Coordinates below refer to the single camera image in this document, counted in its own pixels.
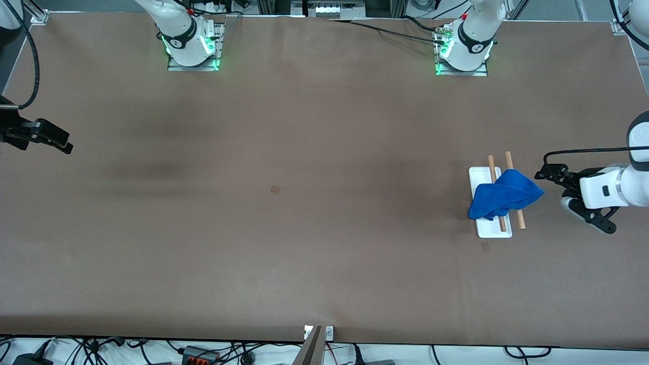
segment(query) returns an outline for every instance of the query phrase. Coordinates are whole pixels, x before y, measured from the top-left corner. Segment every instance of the red wire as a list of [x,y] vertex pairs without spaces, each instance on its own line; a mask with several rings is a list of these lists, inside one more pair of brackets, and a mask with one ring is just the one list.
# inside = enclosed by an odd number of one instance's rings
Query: red wire
[[331,357],[334,359],[334,364],[338,365],[338,360],[336,360],[336,356],[334,355],[334,349],[331,348],[330,344],[327,344],[326,346],[329,349],[329,353],[331,354]]

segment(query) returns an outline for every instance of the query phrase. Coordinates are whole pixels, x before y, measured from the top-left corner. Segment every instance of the tabletop surface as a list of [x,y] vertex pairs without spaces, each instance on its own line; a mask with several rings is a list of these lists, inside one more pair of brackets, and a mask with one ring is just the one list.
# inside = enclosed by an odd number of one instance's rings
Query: tabletop surface
[[[648,100],[607,23],[505,22],[488,77],[435,76],[430,44],[323,19],[240,19],[212,73],[166,71],[146,14],[32,31],[22,116],[75,149],[0,146],[0,333],[300,340],[325,323],[338,342],[646,347],[649,210],[601,234],[542,181],[509,240],[467,218],[487,155],[532,177],[547,151],[625,145]],[[14,102],[31,64],[25,48]]]

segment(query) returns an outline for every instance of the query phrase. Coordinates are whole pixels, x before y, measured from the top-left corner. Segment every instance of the wooden dowel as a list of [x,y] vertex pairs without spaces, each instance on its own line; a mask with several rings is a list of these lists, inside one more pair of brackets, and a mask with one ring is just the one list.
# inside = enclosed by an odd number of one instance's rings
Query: wooden dowel
[[[508,169],[513,169],[514,168],[514,162],[512,162],[512,160],[511,160],[511,152],[509,152],[509,151],[505,152],[505,158],[507,159],[507,168]],[[516,211],[516,215],[519,217],[519,229],[525,229],[525,218],[523,218],[522,209],[518,209]]]
[[[496,182],[496,164],[493,162],[493,155],[489,155],[489,172],[491,173],[491,183]],[[500,222],[500,232],[507,232],[507,224],[505,224],[505,217],[498,217]]]

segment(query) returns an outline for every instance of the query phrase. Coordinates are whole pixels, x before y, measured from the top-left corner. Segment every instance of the blue cloth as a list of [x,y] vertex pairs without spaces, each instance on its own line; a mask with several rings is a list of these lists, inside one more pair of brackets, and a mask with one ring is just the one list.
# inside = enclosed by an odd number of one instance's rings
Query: blue cloth
[[469,218],[477,220],[506,216],[510,209],[523,209],[543,195],[536,184],[518,170],[506,170],[493,184],[480,184],[476,188]]

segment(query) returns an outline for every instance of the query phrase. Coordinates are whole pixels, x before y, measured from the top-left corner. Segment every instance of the white tray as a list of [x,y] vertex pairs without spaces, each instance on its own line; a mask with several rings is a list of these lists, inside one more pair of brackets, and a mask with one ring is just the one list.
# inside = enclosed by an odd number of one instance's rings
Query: white tray
[[[496,168],[496,178],[500,177],[500,168]],[[491,184],[491,172],[489,167],[472,167],[469,168],[469,179],[471,180],[471,196],[475,197],[476,188],[480,184]],[[509,213],[505,216],[507,230],[500,232],[500,223],[498,217],[493,221],[480,218],[476,220],[478,226],[478,237],[480,238],[511,238],[511,224],[509,223]]]

